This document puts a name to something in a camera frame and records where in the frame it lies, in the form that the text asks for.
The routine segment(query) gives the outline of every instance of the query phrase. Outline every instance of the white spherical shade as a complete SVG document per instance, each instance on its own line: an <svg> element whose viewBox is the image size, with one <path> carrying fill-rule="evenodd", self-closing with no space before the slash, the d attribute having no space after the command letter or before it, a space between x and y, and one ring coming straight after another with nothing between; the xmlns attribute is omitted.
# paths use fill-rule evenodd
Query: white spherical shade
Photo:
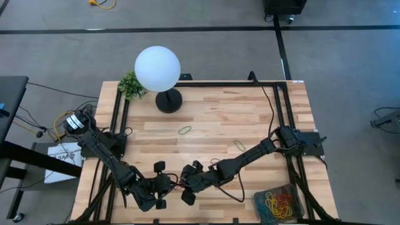
<svg viewBox="0 0 400 225"><path fill-rule="evenodd" d="M166 47L153 46L143 50L136 58L137 80L149 91L171 89L179 80L181 65L176 55Z"/></svg>

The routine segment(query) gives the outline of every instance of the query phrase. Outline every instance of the green rubber band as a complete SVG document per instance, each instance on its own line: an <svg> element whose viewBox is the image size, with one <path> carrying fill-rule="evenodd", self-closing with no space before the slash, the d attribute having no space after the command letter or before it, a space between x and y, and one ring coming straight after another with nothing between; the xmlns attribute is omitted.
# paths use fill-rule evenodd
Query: green rubber band
<svg viewBox="0 0 400 225"><path fill-rule="evenodd" d="M187 134L191 129L192 129L192 126L186 126L186 127L182 128L182 129L180 129L177 133L179 135L184 135L184 134Z"/></svg>
<svg viewBox="0 0 400 225"><path fill-rule="evenodd" d="M233 143L236 145L236 147L240 150L240 151L246 151L246 147L244 147L244 145L242 144L242 142L240 142L239 140L234 140Z"/></svg>

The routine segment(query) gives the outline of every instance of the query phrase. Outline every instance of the plastic container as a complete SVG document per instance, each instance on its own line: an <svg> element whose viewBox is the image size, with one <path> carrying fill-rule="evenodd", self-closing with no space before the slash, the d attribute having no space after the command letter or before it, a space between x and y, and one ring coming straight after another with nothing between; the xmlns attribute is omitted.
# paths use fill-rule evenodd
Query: plastic container
<svg viewBox="0 0 400 225"><path fill-rule="evenodd" d="M278 224L304 216L297 189L292 184L257 192L253 200L261 224Z"/></svg>

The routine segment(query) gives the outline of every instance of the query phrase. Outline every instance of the black desk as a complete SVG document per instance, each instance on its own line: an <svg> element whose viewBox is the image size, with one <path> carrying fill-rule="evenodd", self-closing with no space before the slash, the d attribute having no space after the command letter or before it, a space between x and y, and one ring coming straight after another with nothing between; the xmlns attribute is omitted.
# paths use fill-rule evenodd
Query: black desk
<svg viewBox="0 0 400 225"><path fill-rule="evenodd" d="M0 76L0 103L5 104L4 110L9 114L8 116L0 117L0 187L3 185L6 177L20 179L19 187L21 187L23 179L28 175L26 169L10 166L12 160L78 178L82 170L79 166L69 164L48 156L47 154L41 154L40 152L26 149L25 147L5 140L19 104L24 96L27 83L28 77L26 76ZM18 209L22 194L23 190L17 188L17 193L7 216L8 219L12 219L16 215L16 210Z"/></svg>

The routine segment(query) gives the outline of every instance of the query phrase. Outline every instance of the floor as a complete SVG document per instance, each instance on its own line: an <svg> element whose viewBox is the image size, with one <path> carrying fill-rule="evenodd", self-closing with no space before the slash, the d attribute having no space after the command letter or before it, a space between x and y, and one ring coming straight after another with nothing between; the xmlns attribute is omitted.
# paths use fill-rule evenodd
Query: floor
<svg viewBox="0 0 400 225"><path fill-rule="evenodd" d="M172 49L182 73L194 79L284 79L275 31L129 32L104 34L4 34L3 30L273 26L263 20L261 0L117 0L109 11L86 1L18 1L0 17L0 76L25 75L33 83L97 96L101 83L134 68L141 50ZM369 125L374 109L400 106L400 2L396 0L309 0L282 31L293 80L304 80L324 143L339 216L344 221L398 224L400 139ZM310 31L309 26L371 26L362 30ZM87 99L28 86L22 106L39 123ZM36 139L13 126L8 141L29 148ZM1 190L18 182L7 179ZM78 181L62 189L24 194L20 224L61 223L68 216ZM0 194L0 223L14 191Z"/></svg>

